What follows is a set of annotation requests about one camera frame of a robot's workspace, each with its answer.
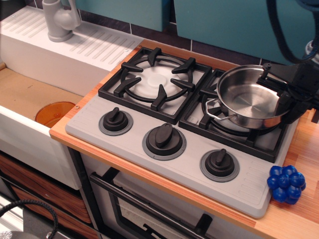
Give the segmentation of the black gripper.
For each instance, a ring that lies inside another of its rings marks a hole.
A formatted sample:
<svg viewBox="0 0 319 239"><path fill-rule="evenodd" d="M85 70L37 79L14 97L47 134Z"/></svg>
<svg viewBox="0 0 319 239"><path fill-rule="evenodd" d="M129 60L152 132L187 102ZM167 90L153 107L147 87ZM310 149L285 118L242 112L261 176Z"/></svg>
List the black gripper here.
<svg viewBox="0 0 319 239"><path fill-rule="evenodd" d="M257 83L278 93L275 116L289 109L286 124L292 124L319 98L319 66L313 62L289 66L266 63Z"/></svg>

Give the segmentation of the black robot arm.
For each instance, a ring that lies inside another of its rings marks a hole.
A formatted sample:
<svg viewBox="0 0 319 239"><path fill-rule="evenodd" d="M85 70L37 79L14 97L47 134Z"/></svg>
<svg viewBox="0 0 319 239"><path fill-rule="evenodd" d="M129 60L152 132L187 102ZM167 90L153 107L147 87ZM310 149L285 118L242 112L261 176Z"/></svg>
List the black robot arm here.
<svg viewBox="0 0 319 239"><path fill-rule="evenodd" d="M292 65L264 64L257 83L277 92L279 99L275 115L281 115L283 123L292 124L307 110L319 109L319 2L297 1L302 8L312 12L315 21L315 37L306 45L303 58L297 58L287 45L280 26L276 1L268 0L266 3L279 49Z"/></svg>

